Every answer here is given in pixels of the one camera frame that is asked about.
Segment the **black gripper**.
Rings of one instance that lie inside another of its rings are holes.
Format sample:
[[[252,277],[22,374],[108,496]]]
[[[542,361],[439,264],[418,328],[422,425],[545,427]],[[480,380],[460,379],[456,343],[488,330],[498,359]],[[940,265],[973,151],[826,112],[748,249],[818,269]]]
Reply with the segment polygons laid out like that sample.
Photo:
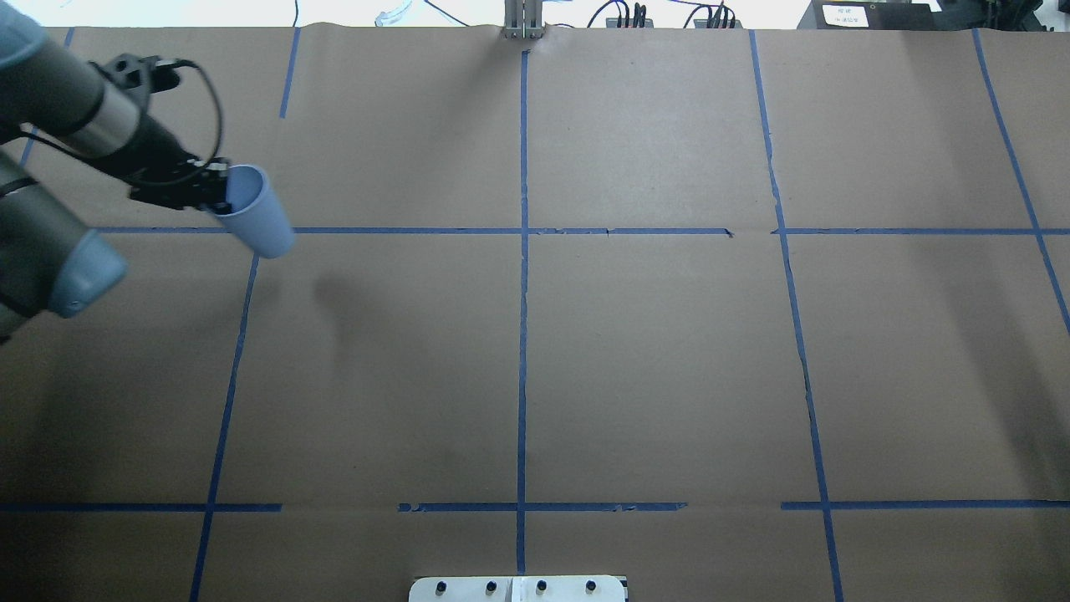
[[[153,117],[141,117],[129,140],[110,154],[110,175],[127,182],[131,198],[164,209],[197,209],[229,216],[230,161],[210,161],[187,151]]]

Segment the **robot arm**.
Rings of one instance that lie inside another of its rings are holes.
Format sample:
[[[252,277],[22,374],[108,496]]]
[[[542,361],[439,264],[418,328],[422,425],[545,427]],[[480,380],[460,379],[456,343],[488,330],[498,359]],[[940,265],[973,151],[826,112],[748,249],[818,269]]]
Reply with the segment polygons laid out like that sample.
[[[201,77],[214,138],[205,156],[150,114],[150,99]],[[76,176],[110,179],[131,201],[226,216],[229,160],[221,157],[217,88],[184,58],[74,53],[32,17],[3,3],[3,340],[43,314],[76,317],[124,277],[126,262],[65,201]]]

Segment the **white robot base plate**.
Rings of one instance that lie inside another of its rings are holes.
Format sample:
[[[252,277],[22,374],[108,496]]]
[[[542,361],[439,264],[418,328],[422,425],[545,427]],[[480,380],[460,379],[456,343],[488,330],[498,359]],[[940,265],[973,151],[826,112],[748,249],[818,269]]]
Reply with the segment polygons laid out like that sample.
[[[409,601],[628,601],[627,578],[608,574],[416,578]]]

